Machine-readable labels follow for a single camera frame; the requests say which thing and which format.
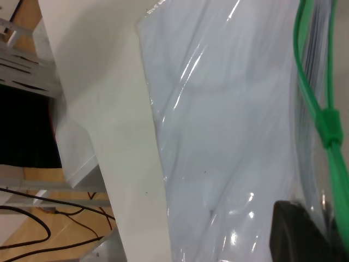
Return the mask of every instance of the black wire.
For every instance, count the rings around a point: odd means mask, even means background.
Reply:
[[[94,192],[93,194],[92,194],[92,196],[90,196],[90,199],[93,199],[93,197],[96,195],[96,192]],[[76,211],[76,212],[73,212],[73,213],[67,213],[67,212],[63,212],[63,211],[58,211],[58,210],[56,210],[56,214],[62,214],[62,215],[66,215],[66,216],[74,216],[74,215],[77,215],[77,214],[80,214],[82,211],[84,211],[84,209],[80,209],[80,210],[78,210],[78,211]]]
[[[98,214],[100,214],[100,215],[103,215],[103,216],[106,216],[106,217],[108,217],[108,218],[111,218],[111,219],[115,220],[114,217],[112,217],[112,216],[110,216],[110,215],[108,215],[108,214],[104,214],[104,213],[101,212],[101,211],[98,211],[98,210],[96,210],[96,209],[92,209],[92,208],[87,207],[87,206],[82,206],[82,205],[79,205],[79,204],[69,203],[69,202],[60,201],[60,200],[56,200],[56,199],[43,198],[43,197],[41,197],[41,196],[36,196],[36,195],[29,195],[29,194],[26,194],[26,193],[21,193],[21,192],[14,191],[14,190],[10,190],[10,189],[6,189],[6,188],[0,188],[0,191],[7,192],[7,193],[12,193],[12,194],[15,194],[15,195],[21,195],[21,196],[23,196],[23,197],[28,197],[28,198],[35,198],[35,199],[39,199],[39,200],[43,200],[43,201],[48,201],[48,202],[52,202],[52,203],[58,203],[58,204],[63,204],[63,205],[69,205],[69,206],[80,207],[81,209],[90,210],[90,211],[92,211],[92,212],[98,213]]]
[[[92,195],[90,195],[89,192],[87,192],[87,194],[88,194],[88,197],[89,197],[90,199],[93,199],[93,197],[96,195],[96,192],[94,192]],[[102,209],[101,207],[99,207],[99,209],[100,209],[104,214],[106,214],[106,212],[104,211],[104,209]],[[109,218],[108,218],[107,216],[106,216],[105,218],[106,218],[107,221],[108,221],[110,230],[113,231],[113,227],[111,226],[111,223],[110,223]]]
[[[84,224],[82,224],[82,223],[76,221],[75,219],[73,219],[73,218],[71,218],[71,217],[69,217],[69,216],[67,216],[67,215],[65,215],[65,216],[68,217],[69,219],[71,219],[71,220],[72,220],[73,222],[75,222],[76,224],[78,224],[78,225],[80,225],[80,226],[82,226],[82,227],[88,229],[88,230],[91,231],[92,233],[94,233],[94,234],[96,235],[96,237],[99,237],[99,236],[97,235],[97,233],[96,233],[92,228],[89,228],[88,226],[86,226],[86,225],[84,225]]]
[[[89,192],[87,192],[87,194],[88,194],[88,196],[89,196],[90,199],[93,199],[94,196],[97,194],[97,192],[94,192],[92,195],[89,195]]]
[[[36,251],[31,251],[31,252],[19,255],[19,256],[14,257],[14,258],[10,258],[8,260],[5,260],[4,262],[12,262],[12,261],[15,261],[17,259],[27,257],[29,255],[35,255],[35,254],[39,254],[39,253],[45,253],[45,252],[50,252],[50,251],[58,251],[58,250],[64,250],[64,249],[68,249],[68,248],[78,247],[78,246],[82,246],[82,245],[85,245],[85,244],[88,244],[88,243],[91,243],[91,242],[94,242],[94,241],[101,240],[102,238],[103,237],[100,236],[100,237],[97,237],[95,239],[90,239],[90,240],[87,240],[87,241],[84,241],[84,242],[80,242],[80,243],[76,243],[76,244],[73,244],[73,245],[68,245],[68,246],[63,246],[63,247],[39,249],[39,250],[36,250]]]
[[[38,217],[36,217],[35,215],[33,214],[30,214],[29,212],[27,211],[24,211],[22,209],[19,209],[17,207],[13,207],[13,206],[0,206],[0,209],[6,209],[6,210],[12,210],[14,212],[17,212],[17,213],[21,213],[23,215],[26,215],[28,217],[30,217],[31,219],[35,220],[37,223],[39,223],[47,232],[47,237],[44,238],[44,239],[41,239],[41,240],[34,240],[34,241],[28,241],[28,242],[23,242],[23,243],[18,243],[18,244],[13,244],[13,245],[8,245],[8,246],[1,246],[0,247],[0,250],[2,249],[8,249],[8,248],[14,248],[14,247],[22,247],[22,246],[29,246],[29,245],[32,245],[32,244],[36,244],[36,243],[42,243],[42,242],[45,242],[46,240],[48,240],[51,236],[51,231],[50,229],[48,228],[48,226],[41,220],[39,219]]]

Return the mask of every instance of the floor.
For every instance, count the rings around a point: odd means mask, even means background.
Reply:
[[[41,12],[38,4],[38,0],[23,0],[15,18],[14,23],[29,29],[35,29],[39,21],[41,20]],[[7,41],[12,32],[8,32],[3,37],[4,41]],[[29,37],[21,37],[16,43],[15,47],[24,49],[27,51],[35,52],[33,40]],[[31,180],[48,180],[48,181],[64,181],[64,176],[61,169],[30,169],[24,168],[26,179]],[[78,193],[63,193],[54,192],[50,195],[51,198],[59,199],[89,199],[86,192]],[[106,193],[97,194],[95,199],[107,199]],[[74,212],[77,208],[59,209],[65,212]],[[113,215],[111,208],[104,209],[108,214]],[[52,248],[59,246],[72,245],[78,242],[86,241],[95,238],[95,235],[86,228],[74,223],[72,220],[64,215],[53,215],[44,213],[43,211],[33,208],[32,214],[38,216],[43,220],[51,230],[51,237],[44,243],[38,243],[26,247],[18,247],[12,249],[6,249],[0,251],[0,260],[4,261],[12,257],[18,256],[23,253],[35,251],[43,248]],[[110,232],[109,224],[106,218],[102,215],[90,212],[82,211],[80,214],[73,217],[78,222],[85,224],[92,228],[98,236],[104,236]],[[116,223],[111,221],[112,227],[116,227]],[[27,219],[18,230],[6,241],[4,245],[10,245],[14,243],[26,242],[36,239],[42,239],[46,237],[46,231],[38,225],[32,219]],[[54,251],[42,254],[31,255],[26,258],[22,258],[20,262],[25,261],[55,261],[62,259],[78,258],[81,255],[88,252],[95,246],[95,243],[90,243],[84,246],[66,249],[63,251]]]

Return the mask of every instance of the plastic bag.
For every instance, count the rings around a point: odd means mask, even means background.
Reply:
[[[137,29],[164,173],[173,262],[271,261],[291,197],[298,1],[160,0]]]
[[[325,72],[327,65],[328,30],[331,0],[314,1],[309,5],[309,29],[303,50],[303,67],[316,99],[323,104]],[[291,117],[294,117],[294,151],[296,166],[302,185],[300,202],[309,216],[328,239],[327,227],[331,214],[332,193],[326,152],[322,148],[315,125],[303,95],[295,81],[291,89]]]

